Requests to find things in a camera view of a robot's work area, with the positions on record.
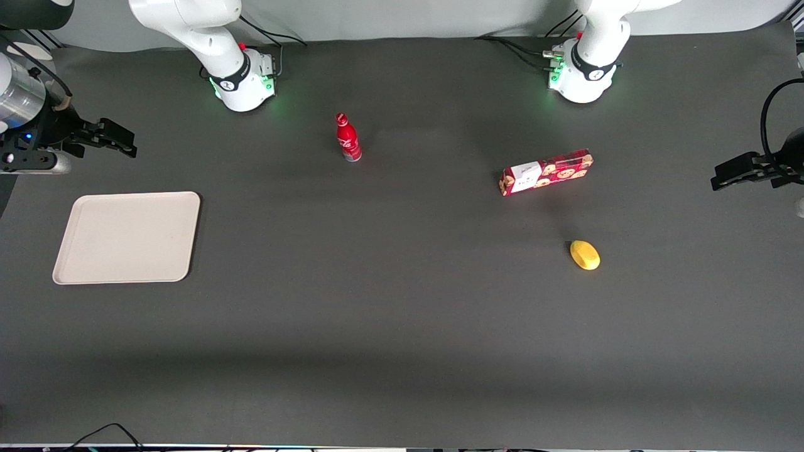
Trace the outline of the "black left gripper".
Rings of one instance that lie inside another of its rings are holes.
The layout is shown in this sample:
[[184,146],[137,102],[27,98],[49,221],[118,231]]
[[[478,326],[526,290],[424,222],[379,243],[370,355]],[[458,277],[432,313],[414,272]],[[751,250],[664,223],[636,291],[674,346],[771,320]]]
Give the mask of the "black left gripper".
[[[739,183],[760,182],[763,176],[763,158],[756,152],[746,152],[727,160],[714,168],[711,178],[713,191],[720,191]],[[803,128],[793,131],[778,151],[778,164],[788,175],[776,175],[771,180],[772,188],[787,184],[802,184],[803,181]]]

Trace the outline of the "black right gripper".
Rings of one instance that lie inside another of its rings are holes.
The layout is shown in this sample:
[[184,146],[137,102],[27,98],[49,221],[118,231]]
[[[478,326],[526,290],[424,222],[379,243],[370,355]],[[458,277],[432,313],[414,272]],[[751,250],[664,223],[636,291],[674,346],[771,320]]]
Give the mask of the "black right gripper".
[[83,120],[75,109],[68,107],[56,111],[52,100],[46,100],[42,109],[28,123],[28,149],[44,149],[62,143],[62,151],[84,158],[84,146],[95,145],[108,147],[123,153],[129,158],[137,157],[133,132],[108,118],[101,118],[95,123],[94,138],[89,134],[88,122]]

